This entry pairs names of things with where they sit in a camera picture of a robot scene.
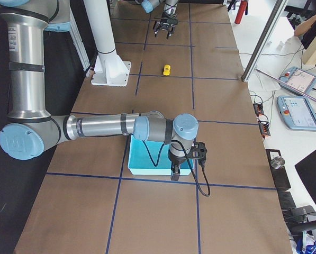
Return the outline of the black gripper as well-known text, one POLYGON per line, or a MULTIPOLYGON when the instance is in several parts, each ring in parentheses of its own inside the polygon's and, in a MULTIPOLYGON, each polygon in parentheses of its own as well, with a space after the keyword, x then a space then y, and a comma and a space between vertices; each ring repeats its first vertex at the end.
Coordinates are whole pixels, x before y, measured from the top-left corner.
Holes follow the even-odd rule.
POLYGON ((172 181, 179 181, 180 177, 180 167, 182 163, 186 161, 184 156, 179 157, 174 155, 173 153, 168 153, 168 158, 171 161, 171 176, 170 179, 172 181))
POLYGON ((160 29, 172 29, 177 25, 177 18, 174 17, 162 17, 154 24, 154 36, 156 37, 160 29))

